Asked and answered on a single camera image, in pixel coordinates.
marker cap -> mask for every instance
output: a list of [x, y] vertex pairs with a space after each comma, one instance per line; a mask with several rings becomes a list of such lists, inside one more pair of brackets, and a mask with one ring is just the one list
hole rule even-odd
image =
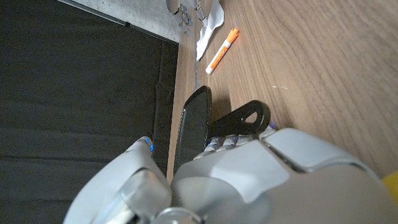
[[239, 35], [239, 30], [237, 28], [234, 28], [231, 30], [231, 32], [229, 32], [228, 37], [226, 38], [226, 41], [228, 41], [228, 43], [232, 44], [232, 42], [234, 42], [234, 40], [238, 37]]

yellow object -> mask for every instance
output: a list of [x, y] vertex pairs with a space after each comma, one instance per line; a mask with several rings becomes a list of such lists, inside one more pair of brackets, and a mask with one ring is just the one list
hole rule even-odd
[[398, 170], [381, 180], [390, 191], [391, 197], [398, 203]]

black fabric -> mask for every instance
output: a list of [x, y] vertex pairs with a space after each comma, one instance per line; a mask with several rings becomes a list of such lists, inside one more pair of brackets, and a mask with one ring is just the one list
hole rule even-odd
[[178, 46], [58, 1], [0, 13], [0, 223], [60, 223], [136, 139], [166, 173]]

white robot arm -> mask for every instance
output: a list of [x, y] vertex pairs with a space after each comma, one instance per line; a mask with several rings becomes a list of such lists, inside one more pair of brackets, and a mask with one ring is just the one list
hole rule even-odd
[[142, 137], [82, 188], [64, 224], [398, 220], [379, 177], [345, 150], [296, 129], [276, 131], [256, 100], [208, 123], [210, 103], [203, 86], [184, 105], [170, 186]]

highlighter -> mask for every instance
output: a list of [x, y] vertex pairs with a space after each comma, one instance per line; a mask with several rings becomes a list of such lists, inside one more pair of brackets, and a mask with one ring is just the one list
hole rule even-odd
[[209, 66], [207, 66], [207, 68], [206, 68], [207, 74], [210, 75], [213, 72], [213, 70], [216, 68], [216, 66], [220, 62], [220, 60], [223, 58], [225, 52], [229, 49], [232, 42], [234, 42], [234, 40], [237, 38], [238, 35], [239, 35], [239, 31], [237, 28], [234, 28], [231, 30], [231, 32], [229, 32], [228, 37], [226, 38], [223, 45], [218, 50], [216, 56], [214, 56], [214, 58], [211, 60], [211, 62], [209, 64]]

